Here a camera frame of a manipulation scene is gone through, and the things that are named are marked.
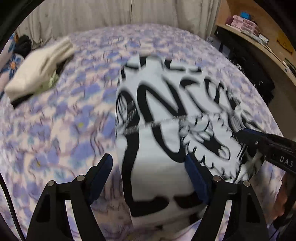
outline mattress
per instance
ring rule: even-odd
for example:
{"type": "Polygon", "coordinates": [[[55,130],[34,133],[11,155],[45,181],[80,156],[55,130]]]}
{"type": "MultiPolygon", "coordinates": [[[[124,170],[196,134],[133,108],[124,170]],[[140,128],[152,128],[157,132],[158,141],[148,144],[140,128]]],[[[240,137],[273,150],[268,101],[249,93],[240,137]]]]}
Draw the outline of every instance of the mattress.
{"type": "MultiPolygon", "coordinates": [[[[15,110],[0,102],[0,172],[26,234],[37,200],[49,180],[72,181],[96,165],[104,153],[114,165],[92,210],[107,240],[191,240],[199,222],[183,230],[136,229],[124,201],[115,151],[116,90],[122,66],[136,54],[158,55],[207,70],[232,89],[261,129],[281,135],[263,99],[250,81],[213,46],[196,35],[156,24],[126,25],[70,34],[77,51],[55,88],[34,96],[15,110]]],[[[266,217],[283,171],[263,163],[251,182],[266,217]]],[[[73,237],[80,240],[70,203],[73,237]]],[[[4,195],[0,211],[15,232],[4,195]]],[[[230,206],[218,235],[222,240],[230,206]]]]}

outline black and white patterned fabric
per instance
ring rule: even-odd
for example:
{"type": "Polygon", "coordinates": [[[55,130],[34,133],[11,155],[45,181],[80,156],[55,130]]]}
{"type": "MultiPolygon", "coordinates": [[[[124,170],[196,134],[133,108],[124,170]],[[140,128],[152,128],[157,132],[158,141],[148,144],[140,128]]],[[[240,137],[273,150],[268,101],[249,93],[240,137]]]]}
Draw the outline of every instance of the black and white patterned fabric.
{"type": "Polygon", "coordinates": [[[234,138],[245,127],[260,130],[210,73],[132,57],[118,81],[116,148],[133,225],[161,225],[204,208],[184,167],[188,153],[228,182],[249,180],[262,161],[234,138]]]}

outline yellow flower center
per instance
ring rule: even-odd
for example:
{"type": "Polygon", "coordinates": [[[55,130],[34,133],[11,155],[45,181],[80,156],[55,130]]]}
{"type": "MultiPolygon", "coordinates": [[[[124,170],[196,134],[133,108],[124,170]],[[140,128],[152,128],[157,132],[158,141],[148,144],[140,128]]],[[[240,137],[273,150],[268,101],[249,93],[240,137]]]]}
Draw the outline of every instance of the yellow flower center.
{"type": "Polygon", "coordinates": [[[17,65],[15,64],[15,62],[11,62],[11,63],[10,63],[10,68],[11,68],[11,69],[15,69],[16,66],[17,66],[17,65]]]}

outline screw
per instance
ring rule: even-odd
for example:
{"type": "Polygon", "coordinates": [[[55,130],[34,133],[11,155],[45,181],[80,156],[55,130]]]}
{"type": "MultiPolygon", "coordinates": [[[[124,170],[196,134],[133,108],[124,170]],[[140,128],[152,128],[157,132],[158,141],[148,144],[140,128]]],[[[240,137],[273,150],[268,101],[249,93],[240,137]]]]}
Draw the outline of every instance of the screw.
{"type": "Polygon", "coordinates": [[[77,181],[81,182],[84,180],[84,178],[85,178],[84,175],[79,175],[76,179],[77,179],[77,181]]]}
{"type": "Polygon", "coordinates": [[[251,184],[248,181],[243,182],[244,186],[249,187],[251,184]]]}
{"type": "Polygon", "coordinates": [[[49,181],[49,182],[47,183],[47,185],[48,185],[49,187],[53,186],[53,185],[54,185],[54,181],[53,181],[53,180],[49,181]]]}
{"type": "Polygon", "coordinates": [[[219,177],[219,176],[213,176],[213,180],[215,182],[220,182],[221,181],[221,177],[219,177]]]}

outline beige curtain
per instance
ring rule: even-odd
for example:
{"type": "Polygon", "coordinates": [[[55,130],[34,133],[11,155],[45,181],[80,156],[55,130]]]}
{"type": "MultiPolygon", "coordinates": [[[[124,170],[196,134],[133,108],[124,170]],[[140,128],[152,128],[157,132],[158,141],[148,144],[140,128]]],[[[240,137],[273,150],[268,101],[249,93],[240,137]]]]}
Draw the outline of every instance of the beige curtain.
{"type": "Polygon", "coordinates": [[[45,0],[17,28],[33,47],[76,31],[158,23],[210,35],[219,0],[45,0]]]}

